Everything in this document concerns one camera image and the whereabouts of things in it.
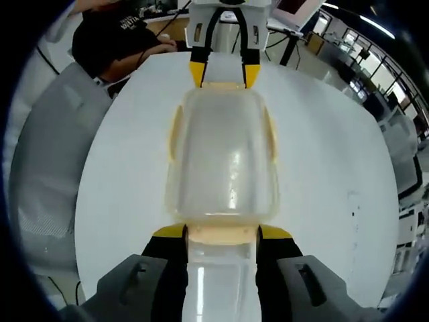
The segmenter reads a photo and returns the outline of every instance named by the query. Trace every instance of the black t-shirt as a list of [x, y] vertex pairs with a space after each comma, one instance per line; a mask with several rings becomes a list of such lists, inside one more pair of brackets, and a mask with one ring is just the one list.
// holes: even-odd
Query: black t-shirt
[[160, 41], [127, 6], [83, 13], [73, 36], [72, 54], [91, 77], [102, 74], [114, 60], [137, 54]]

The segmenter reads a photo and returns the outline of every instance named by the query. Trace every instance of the desk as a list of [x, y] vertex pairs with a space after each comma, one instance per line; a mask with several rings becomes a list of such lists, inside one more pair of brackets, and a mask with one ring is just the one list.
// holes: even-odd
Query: desk
[[[87, 298], [100, 277], [173, 223], [164, 202], [167, 141], [174, 112], [194, 86], [189, 55], [142, 64], [91, 146], [75, 221]], [[240, 57], [212, 53], [206, 80], [242, 82]], [[398, 232], [395, 176], [377, 123], [335, 88], [274, 64], [262, 63], [253, 89], [277, 127], [280, 207], [268, 224], [288, 230], [304, 254], [334, 270], [358, 303], [377, 305]]]

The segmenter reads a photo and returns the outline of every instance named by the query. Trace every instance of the black cable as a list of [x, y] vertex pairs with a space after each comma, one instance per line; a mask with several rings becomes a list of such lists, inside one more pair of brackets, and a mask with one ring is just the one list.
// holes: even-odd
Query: black cable
[[240, 31], [241, 31], [241, 30], [239, 29], [239, 32], [237, 32], [237, 37], [235, 37], [234, 46], [233, 46], [233, 49], [231, 50], [231, 53], [232, 53], [232, 54], [234, 53], [235, 45], [237, 45], [237, 40], [239, 39]]
[[278, 42], [275, 42], [274, 44], [267, 46], [267, 47], [265, 48], [265, 50], [267, 50], [267, 49], [269, 49], [269, 48], [273, 48], [274, 46], [277, 46], [279, 43], [284, 42], [284, 41], [285, 41], [286, 39], [288, 39], [288, 38], [289, 38], [289, 36], [286, 36], [286, 37], [285, 37], [285, 38], [283, 38], [282, 40], [279, 40]]
[[38, 51], [39, 55], [43, 58], [43, 60], [46, 62], [46, 64], [49, 65], [49, 67], [52, 69], [52, 71], [59, 75], [60, 72], [57, 71], [57, 69], [54, 67], [54, 65], [46, 58], [46, 56], [44, 55], [44, 53], [40, 50], [39, 46], [36, 46], [36, 50]]
[[[213, 40], [213, 32], [215, 31], [215, 27], [216, 24], [218, 22], [218, 20], [221, 18], [222, 13], [225, 11], [224, 7], [217, 7], [216, 10], [214, 11], [212, 17], [210, 18], [210, 21], [208, 22], [207, 28], [206, 28], [206, 39], [204, 39], [204, 47], [208, 48], [211, 51], [212, 48], [212, 40]], [[235, 17], [237, 18], [237, 21], [239, 23], [240, 26], [240, 30], [243, 30], [243, 28], [241, 27], [240, 21], [241, 18], [243, 16], [243, 13], [241, 12], [241, 10], [239, 11], [235, 11], [235, 9], [233, 9], [233, 12], [235, 14]]]
[[76, 284], [76, 289], [74, 290], [74, 300], [76, 305], [79, 305], [78, 290], [79, 290], [80, 281]]
[[300, 49], [298, 48], [298, 44], [296, 44], [296, 53], [298, 54], [298, 63], [296, 64], [295, 70], [298, 70], [301, 62]]
[[266, 50], [264, 50], [263, 52], [265, 52], [265, 55], [267, 56], [268, 60], [271, 61], [271, 58], [268, 56], [268, 53]]
[[[192, 0], [189, 0], [181, 9], [179, 9], [176, 14], [174, 15], [174, 17], [155, 35], [156, 38], [158, 38], [158, 36], [174, 21], [177, 19], [177, 17], [190, 5], [190, 3], [192, 2]], [[140, 66], [140, 60], [143, 57], [143, 55], [145, 54], [146, 50], [144, 50], [139, 59], [137, 59], [137, 64], [135, 69], [137, 70]]]
[[62, 292], [61, 288], [54, 282], [54, 280], [52, 279], [52, 277], [48, 276], [48, 278], [52, 282], [52, 284], [56, 287], [56, 289], [58, 290], [58, 292], [60, 292], [64, 303], [66, 303], [66, 305], [68, 305], [68, 303], [66, 301], [66, 297], [64, 296], [64, 293]]

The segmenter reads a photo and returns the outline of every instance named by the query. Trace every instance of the window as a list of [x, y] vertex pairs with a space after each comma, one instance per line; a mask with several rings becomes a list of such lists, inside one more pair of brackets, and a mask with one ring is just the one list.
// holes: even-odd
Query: window
[[410, 99], [415, 97], [417, 95], [417, 89], [415, 88], [414, 84], [411, 83], [411, 81], [408, 79], [408, 77], [405, 74], [402, 74], [400, 79], [398, 80], [404, 89], [405, 93], [408, 95]]
[[409, 104], [406, 110], [404, 111], [404, 113], [410, 119], [414, 119], [417, 116], [417, 111], [416, 111], [416, 108], [414, 107], [414, 104], [413, 103]]
[[399, 68], [399, 66], [392, 59], [390, 59], [389, 57], [386, 57], [385, 64], [389, 68], [391, 74], [394, 77], [397, 77], [399, 74], [402, 73], [402, 71]]
[[420, 95], [417, 95], [414, 98], [414, 105], [416, 106], [417, 111], [424, 111], [425, 109], [428, 109], [427, 104], [423, 100], [423, 98]]
[[314, 26], [313, 32], [321, 36], [328, 27], [330, 17], [323, 12], [319, 12], [319, 19]]
[[350, 52], [353, 51], [353, 45], [356, 42], [356, 39], [358, 37], [358, 34], [354, 32], [353, 30], [348, 30], [346, 33], [346, 36], [344, 37], [344, 42], [347, 44], [341, 44], [340, 49], [344, 52]]
[[380, 90], [381, 94], [386, 94], [387, 90], [395, 82], [395, 77], [392, 76], [385, 64], [381, 64], [381, 66], [372, 76], [371, 80], [373, 81], [374, 85]]
[[355, 46], [359, 49], [359, 51], [356, 53], [356, 56], [357, 56], [357, 61], [360, 62], [363, 59], [359, 56], [359, 54], [361, 53], [361, 50], [362, 49], [369, 50], [371, 47], [371, 43], [368, 42], [364, 37], [360, 36], [357, 38]]
[[401, 102], [404, 102], [406, 99], [408, 99], [408, 96], [405, 94], [404, 90], [402, 89], [401, 85], [398, 82], [395, 82], [393, 84], [393, 86], [387, 92], [387, 95], [389, 95], [390, 93], [395, 93], [397, 102], [400, 105], [401, 105]]
[[381, 59], [377, 57], [371, 50], [369, 51], [369, 57], [367, 59], [362, 59], [359, 63], [362, 69], [365, 69], [368, 74], [372, 75], [377, 67], [381, 64]]
[[350, 54], [351, 57], [353, 57], [354, 59], [356, 59], [358, 57], [359, 53], [361, 52], [361, 50], [362, 50], [362, 46], [359, 45], [357, 42], [355, 42], [353, 44], [353, 48], [351, 48], [349, 50], [349, 54]]
[[353, 80], [350, 82], [350, 87], [356, 92], [358, 98], [360, 98], [362, 101], [367, 99], [366, 92], [361, 88], [361, 85], [356, 84]]
[[429, 112], [428, 112], [428, 108], [424, 108], [422, 110], [422, 116], [423, 118], [426, 120], [426, 123], [429, 124]]

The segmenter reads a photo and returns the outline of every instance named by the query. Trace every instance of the ceiling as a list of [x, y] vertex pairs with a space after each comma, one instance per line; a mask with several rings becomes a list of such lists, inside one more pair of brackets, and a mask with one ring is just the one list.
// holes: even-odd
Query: ceiling
[[[405, 70], [429, 102], [429, 50], [425, 1], [326, 0], [340, 9], [323, 10], [343, 20], [385, 50]], [[360, 19], [363, 15], [389, 30], [395, 40]]]

